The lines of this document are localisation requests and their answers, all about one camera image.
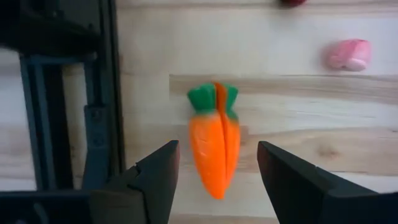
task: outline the black metal bracket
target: black metal bracket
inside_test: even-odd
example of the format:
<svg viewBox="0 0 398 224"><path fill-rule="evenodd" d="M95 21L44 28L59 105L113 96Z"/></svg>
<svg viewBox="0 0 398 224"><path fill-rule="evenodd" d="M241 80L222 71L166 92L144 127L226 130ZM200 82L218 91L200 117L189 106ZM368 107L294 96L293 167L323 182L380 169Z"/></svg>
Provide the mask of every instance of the black metal bracket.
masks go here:
<svg viewBox="0 0 398 224"><path fill-rule="evenodd" d="M0 223L167 224L178 164L170 141L100 189L0 192Z"/></svg>
<svg viewBox="0 0 398 224"><path fill-rule="evenodd" d="M62 82L62 66L71 63L85 68L88 156L82 187L100 188L123 172L114 1L4 0L0 26L0 43L21 53L37 188L73 188Z"/></svg>
<svg viewBox="0 0 398 224"><path fill-rule="evenodd" d="M378 194L265 141L257 160L281 224L398 222L398 192Z"/></svg>

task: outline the black metal frame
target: black metal frame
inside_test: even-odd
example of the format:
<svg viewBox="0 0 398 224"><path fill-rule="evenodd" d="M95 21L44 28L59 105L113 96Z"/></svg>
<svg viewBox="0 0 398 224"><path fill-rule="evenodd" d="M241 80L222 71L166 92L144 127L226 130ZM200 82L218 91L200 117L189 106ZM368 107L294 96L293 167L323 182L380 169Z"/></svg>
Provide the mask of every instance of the black metal frame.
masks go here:
<svg viewBox="0 0 398 224"><path fill-rule="evenodd" d="M178 141L126 170L113 0L2 0L0 43L20 53L37 191L0 192L1 223L167 223ZM74 189L62 66L82 63L87 157Z"/></svg>
<svg viewBox="0 0 398 224"><path fill-rule="evenodd" d="M113 0L3 0L0 42L21 53L38 190L73 188L62 66L83 63L88 156L83 188L126 169Z"/></svg>

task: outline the toy carrot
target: toy carrot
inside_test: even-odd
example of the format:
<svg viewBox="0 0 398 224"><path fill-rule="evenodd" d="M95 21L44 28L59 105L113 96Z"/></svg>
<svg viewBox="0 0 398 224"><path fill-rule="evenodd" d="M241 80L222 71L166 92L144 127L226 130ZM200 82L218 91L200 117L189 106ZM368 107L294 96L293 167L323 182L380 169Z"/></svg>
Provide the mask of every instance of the toy carrot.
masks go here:
<svg viewBox="0 0 398 224"><path fill-rule="evenodd" d="M221 116L224 132L226 157L226 185L229 187L239 159L241 133L238 116L232 110L232 105L238 95L238 89L227 84L214 83L217 94L217 110Z"/></svg>
<svg viewBox="0 0 398 224"><path fill-rule="evenodd" d="M223 125L216 110L216 90L207 83L188 92L196 111L189 124L193 156L201 181L216 199L222 199L226 189L226 156Z"/></svg>

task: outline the wooden table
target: wooden table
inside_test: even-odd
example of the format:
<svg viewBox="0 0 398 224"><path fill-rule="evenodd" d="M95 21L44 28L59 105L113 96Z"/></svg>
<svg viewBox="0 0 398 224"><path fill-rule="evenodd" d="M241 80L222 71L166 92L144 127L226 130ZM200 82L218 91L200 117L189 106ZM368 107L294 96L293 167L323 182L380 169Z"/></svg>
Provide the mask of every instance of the wooden table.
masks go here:
<svg viewBox="0 0 398 224"><path fill-rule="evenodd" d="M260 140L379 192L398 190L397 24L395 0L309 0L293 10L271 0L119 0L127 163L180 140L176 224L277 223L257 167ZM325 68L328 46L350 38L372 43L371 66ZM15 68L0 76L0 185L31 189L22 84L11 58L0 65L3 73ZM78 180L86 152L82 67L65 68L64 80ZM187 136L193 110L185 94L212 80L240 90L241 155L224 200L202 187Z"/></svg>

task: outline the wooden surface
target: wooden surface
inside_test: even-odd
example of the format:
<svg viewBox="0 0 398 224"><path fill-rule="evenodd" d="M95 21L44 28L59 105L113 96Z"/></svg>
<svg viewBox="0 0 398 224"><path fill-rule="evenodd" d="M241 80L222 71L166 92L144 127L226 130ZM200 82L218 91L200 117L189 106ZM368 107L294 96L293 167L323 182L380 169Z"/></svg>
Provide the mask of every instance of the wooden surface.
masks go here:
<svg viewBox="0 0 398 224"><path fill-rule="evenodd" d="M309 0L291 11L271 0L118 0L126 160L180 140L170 223L277 223L256 161L274 143L378 192L398 190L398 2ZM326 69L337 40L371 41L364 72ZM34 189L17 55L0 52L0 188ZM199 83L236 85L242 144L224 200L203 189L192 161L185 96ZM74 173L85 152L82 67L65 67Z"/></svg>

